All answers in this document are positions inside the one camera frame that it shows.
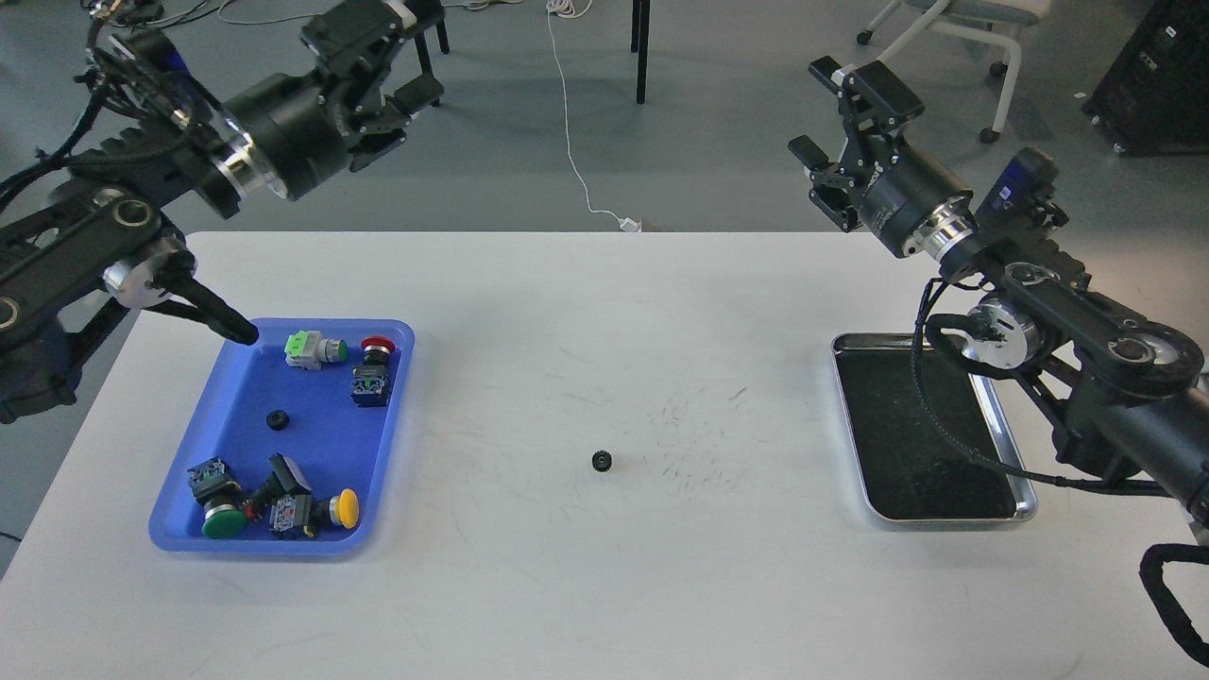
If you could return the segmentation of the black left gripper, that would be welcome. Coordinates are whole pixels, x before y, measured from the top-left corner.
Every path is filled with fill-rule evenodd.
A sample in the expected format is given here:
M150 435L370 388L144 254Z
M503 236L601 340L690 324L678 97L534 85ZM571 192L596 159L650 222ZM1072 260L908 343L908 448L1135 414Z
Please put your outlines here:
M412 120L445 92L433 74L381 92L416 30L418 8L405 1L341 1L303 25L313 73L274 74L224 104L226 129L212 161L236 201L261 189L297 201L406 142Z

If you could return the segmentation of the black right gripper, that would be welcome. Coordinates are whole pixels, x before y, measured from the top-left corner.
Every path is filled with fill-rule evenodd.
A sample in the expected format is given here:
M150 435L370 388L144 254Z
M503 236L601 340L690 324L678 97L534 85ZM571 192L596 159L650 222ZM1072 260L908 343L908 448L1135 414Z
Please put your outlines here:
M922 248L916 231L937 208L961 212L972 197L935 155L903 144L906 125L925 113L922 99L881 60L841 67L823 56L809 73L835 96L845 134L841 166L809 136L789 140L810 201L843 232L868 229L893 257L912 257Z

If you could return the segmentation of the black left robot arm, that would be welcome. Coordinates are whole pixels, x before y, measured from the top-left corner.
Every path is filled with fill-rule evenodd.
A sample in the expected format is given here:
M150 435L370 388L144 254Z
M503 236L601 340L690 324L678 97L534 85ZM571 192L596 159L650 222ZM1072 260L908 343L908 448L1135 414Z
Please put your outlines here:
M58 171L44 211L2 227L1 417L73 405L96 348L131 310L172 315L251 345L258 328L196 280L197 259L164 207L196 194L230 218L261 189L289 201L405 142L442 86L428 60L391 96L382 83L405 44L424 57L442 30L439 1L342 1L299 38L303 75L274 74L220 102L147 22L156 1L92 1L89 99L66 142L2 181L8 204Z

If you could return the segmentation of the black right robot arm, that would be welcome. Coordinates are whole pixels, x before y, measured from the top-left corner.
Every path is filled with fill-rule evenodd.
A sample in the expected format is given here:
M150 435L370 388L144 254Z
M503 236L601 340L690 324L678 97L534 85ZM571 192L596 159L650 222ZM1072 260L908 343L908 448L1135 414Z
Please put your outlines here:
M929 254L929 280L912 328L912 378L922 384L929 346L959 370L1016 382L1052 426L1057 460L1084 479L1032 473L941 436L980 468L1054 486L1173 499L1207 526L1205 357L1182 332L1092 290L1083 263L1055 244L1066 224L1049 155L1025 146L972 211L972 191L912 146L906 125L925 105L881 60L809 65L841 116L841 156L808 136L789 151L810 201L839 230L868 230L893 257Z

